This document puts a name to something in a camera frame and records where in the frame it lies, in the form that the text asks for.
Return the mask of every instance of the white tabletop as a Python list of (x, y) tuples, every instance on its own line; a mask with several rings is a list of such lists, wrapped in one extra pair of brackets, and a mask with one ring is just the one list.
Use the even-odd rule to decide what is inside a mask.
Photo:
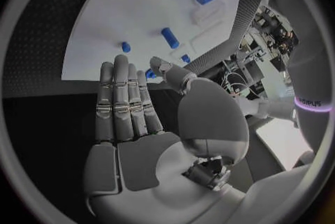
[[(184, 66), (226, 41), (239, 0), (87, 0), (72, 29), (63, 63), (63, 80), (98, 80), (101, 63), (126, 53), (137, 69), (147, 70), (152, 56)], [(202, 22), (194, 17), (203, 15)], [(160, 31), (169, 27), (180, 45), (171, 49)]]

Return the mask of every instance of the dark background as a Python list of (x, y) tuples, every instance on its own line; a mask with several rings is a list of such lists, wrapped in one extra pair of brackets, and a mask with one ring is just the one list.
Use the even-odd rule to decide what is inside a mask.
[[(329, 0), (329, 2), (332, 6), (334, 6), (335, 0)], [(6, 3), (6, 0), (0, 0), (0, 7), (2, 8), (5, 3)], [(94, 102), (95, 102), (94, 96), (89, 97), (86, 100), (88, 102), (91, 102), (92, 107), (94, 107)], [(12, 101), (5, 101), (5, 105), (14, 106), (15, 104), (13, 104)], [(32, 104), (30, 102), (27, 102), (26, 105), (29, 107)], [(86, 111), (85, 110), (85, 108), (87, 108), (87, 107), (88, 106), (83, 106), (83, 108), (82, 108), (81, 114), (82, 114), (83, 117), (89, 117), (89, 115), (91, 113), (91, 111)], [(36, 117), (37, 117), (38, 112), (37, 112), (36, 109), (32, 109), (32, 113), (36, 113)], [(62, 113), (64, 113), (64, 111), (59, 111), (59, 112), (55, 112), (55, 113), (62, 114)], [(8, 119), (10, 119), (10, 121), (15, 121), (15, 115), (8, 115), (7, 117), (8, 117)], [(61, 136), (62, 135), (61, 128), (59, 128), (59, 130), (54, 130), (52, 132), (52, 135), (56, 134), (57, 131), (59, 132), (59, 135)], [(90, 138), (88, 136), (85, 136), (85, 134), (93, 132), (93, 130), (83, 129), (83, 130), (73, 130), (73, 131), (74, 131), (74, 133), (78, 133), (78, 131), (82, 131), (83, 134), (84, 134), (83, 137), (86, 138), (85, 142), (89, 145)], [(46, 139), (44, 141), (42, 141), (41, 144), (43, 145), (43, 143), (45, 143), (45, 145), (46, 145), (45, 150), (47, 150), (47, 143), (52, 143), (52, 137), (48, 136), (48, 130), (47, 129), (45, 130), (45, 137), (46, 137)], [(66, 147), (66, 139), (67, 138), (65, 137), (64, 138), (64, 146), (65, 147)], [(63, 178), (57, 183), (61, 184), (62, 180), (71, 180), (71, 179), (67, 179), (67, 178), (64, 179)], [(325, 202), (327, 200), (329, 200), (331, 196), (335, 195), (335, 191), (334, 191), (335, 190), (335, 188), (334, 188), (335, 184), (334, 184), (334, 182), (335, 182), (335, 176), (333, 174), (331, 179), (329, 180), (328, 184), (326, 185), (325, 189), (323, 190), (323, 192), (320, 194), (320, 196), (317, 198), (317, 200), (313, 203), (313, 205), (307, 211), (307, 213), (305, 213), (297, 223), (316, 223), (315, 222), (315, 216), (318, 214), (319, 210), (324, 207)], [(20, 202), (20, 200), (16, 197), (16, 195), (13, 193), (13, 191), (11, 190), (11, 187), (9, 186), (6, 178), (4, 177), (4, 175), (1, 171), (0, 171), (0, 193), (1, 193), (1, 198), (2, 198), (2, 201), (3, 201), (2, 216), (1, 216), (2, 219), (10, 219), (12, 223), (16, 223), (16, 222), (19, 222), (19, 221), (22, 221), (22, 220), (25, 223), (38, 223), (31, 216), (31, 214), (28, 212), (28, 210), (25, 208), (25, 206)]]

